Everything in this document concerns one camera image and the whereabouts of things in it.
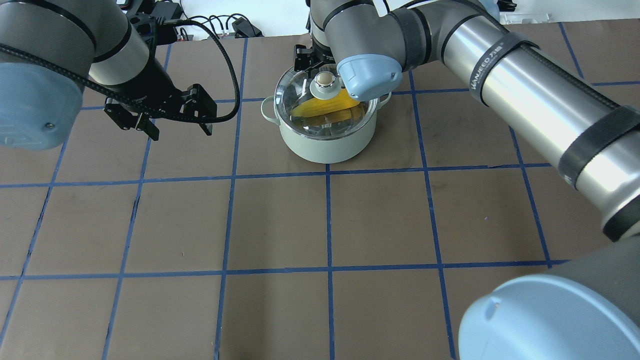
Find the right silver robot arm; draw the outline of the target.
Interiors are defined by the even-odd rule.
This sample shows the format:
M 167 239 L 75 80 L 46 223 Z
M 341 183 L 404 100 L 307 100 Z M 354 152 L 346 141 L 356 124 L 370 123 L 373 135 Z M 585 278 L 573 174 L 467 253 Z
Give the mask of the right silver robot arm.
M 582 78 L 560 26 L 559 64 L 526 35 L 498 27 L 480 0 L 421 0 L 379 15 L 372 0 L 311 0 L 310 55 L 331 60 L 359 100 L 395 91 L 368 152 L 393 122 L 414 127 L 390 164 L 332 166 L 330 344 L 337 358 L 420 356 L 439 341 L 380 316 L 393 296 L 436 290 L 445 358 L 639 358 L 639 112 Z M 368 205 L 425 202 L 432 260 L 402 256 L 338 272 L 346 186 L 363 181 Z

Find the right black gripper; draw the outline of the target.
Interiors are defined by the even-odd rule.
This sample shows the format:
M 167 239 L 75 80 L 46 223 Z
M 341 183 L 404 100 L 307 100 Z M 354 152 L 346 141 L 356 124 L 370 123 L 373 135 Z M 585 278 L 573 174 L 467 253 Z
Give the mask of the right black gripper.
M 321 68 L 324 65 L 334 65 L 336 60 L 330 47 L 322 44 L 312 44 L 306 47 L 303 44 L 294 45 L 294 65 L 295 72 L 310 72 L 313 69 Z

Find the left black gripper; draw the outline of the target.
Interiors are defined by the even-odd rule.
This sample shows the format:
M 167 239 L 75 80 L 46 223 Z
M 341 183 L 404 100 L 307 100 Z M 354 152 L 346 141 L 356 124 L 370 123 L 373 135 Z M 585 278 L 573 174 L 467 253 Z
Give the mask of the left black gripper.
M 189 123 L 197 124 L 206 136 L 213 135 L 213 124 L 206 119 L 217 116 L 215 101 L 201 84 L 195 83 L 186 91 L 176 88 L 155 57 L 146 62 L 138 75 L 109 87 L 109 90 L 134 103 L 130 105 L 114 98 L 105 98 L 103 111 L 121 130 L 135 129 L 152 141 L 158 141 L 160 131 L 152 121 L 153 116 L 142 109 L 147 107 L 158 113 L 160 118 L 168 113 L 195 118 Z

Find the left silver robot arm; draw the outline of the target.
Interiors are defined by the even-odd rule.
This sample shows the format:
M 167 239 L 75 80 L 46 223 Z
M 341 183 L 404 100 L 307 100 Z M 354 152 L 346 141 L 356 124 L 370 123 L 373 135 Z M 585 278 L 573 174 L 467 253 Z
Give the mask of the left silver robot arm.
M 43 151 L 62 145 L 86 89 L 105 96 L 104 112 L 122 130 L 153 141 L 153 119 L 197 124 L 208 135 L 217 104 L 203 86 L 178 89 L 156 59 L 193 20 L 125 14 L 114 0 L 3 0 L 1 146 Z

